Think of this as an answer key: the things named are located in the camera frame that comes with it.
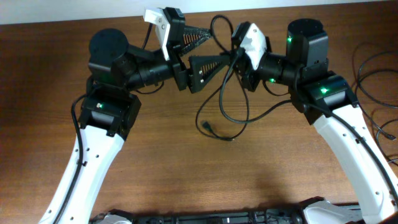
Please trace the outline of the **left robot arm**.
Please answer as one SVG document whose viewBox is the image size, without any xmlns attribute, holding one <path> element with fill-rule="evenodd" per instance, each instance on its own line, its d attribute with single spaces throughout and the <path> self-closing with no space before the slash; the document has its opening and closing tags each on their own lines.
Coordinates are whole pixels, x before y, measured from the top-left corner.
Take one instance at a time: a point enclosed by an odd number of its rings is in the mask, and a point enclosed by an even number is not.
<svg viewBox="0 0 398 224">
<path fill-rule="evenodd" d="M 89 44 L 91 71 L 85 94 L 73 105 L 76 140 L 70 160 L 41 218 L 42 223 L 88 223 L 104 178 L 133 127 L 141 102 L 136 91 L 174 79 L 196 93 L 229 64 L 226 54 L 182 56 L 211 37 L 208 29 L 184 27 L 159 50 L 131 45 L 117 29 L 97 32 Z"/>
</svg>

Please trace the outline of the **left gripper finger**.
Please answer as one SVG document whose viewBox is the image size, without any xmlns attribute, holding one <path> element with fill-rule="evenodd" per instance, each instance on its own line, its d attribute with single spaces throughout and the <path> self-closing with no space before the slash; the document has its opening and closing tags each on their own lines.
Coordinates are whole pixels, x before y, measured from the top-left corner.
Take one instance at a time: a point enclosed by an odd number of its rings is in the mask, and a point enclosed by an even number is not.
<svg viewBox="0 0 398 224">
<path fill-rule="evenodd" d="M 212 35 L 209 29 L 185 26 L 183 30 L 183 47 L 178 53 L 179 56 L 182 57 L 188 54 L 211 38 Z"/>
<path fill-rule="evenodd" d="M 201 91 L 208 82 L 230 63 L 229 55 L 190 56 L 188 87 L 191 93 Z"/>
</svg>

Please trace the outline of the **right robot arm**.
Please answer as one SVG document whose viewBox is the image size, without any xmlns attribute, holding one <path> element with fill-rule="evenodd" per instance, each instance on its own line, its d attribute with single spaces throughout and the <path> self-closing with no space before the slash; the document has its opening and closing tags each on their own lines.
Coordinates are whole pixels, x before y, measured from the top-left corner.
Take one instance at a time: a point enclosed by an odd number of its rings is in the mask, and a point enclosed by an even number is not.
<svg viewBox="0 0 398 224">
<path fill-rule="evenodd" d="M 243 22 L 231 37 L 243 87 L 259 82 L 288 88 L 290 102 L 327 142 L 358 198 L 352 210 L 322 197 L 300 203 L 297 223 L 396 223 L 397 177 L 369 132 L 348 82 L 328 69 L 328 36 L 320 21 L 297 19 L 287 28 L 285 55 L 271 52 L 257 25 Z"/>
</svg>

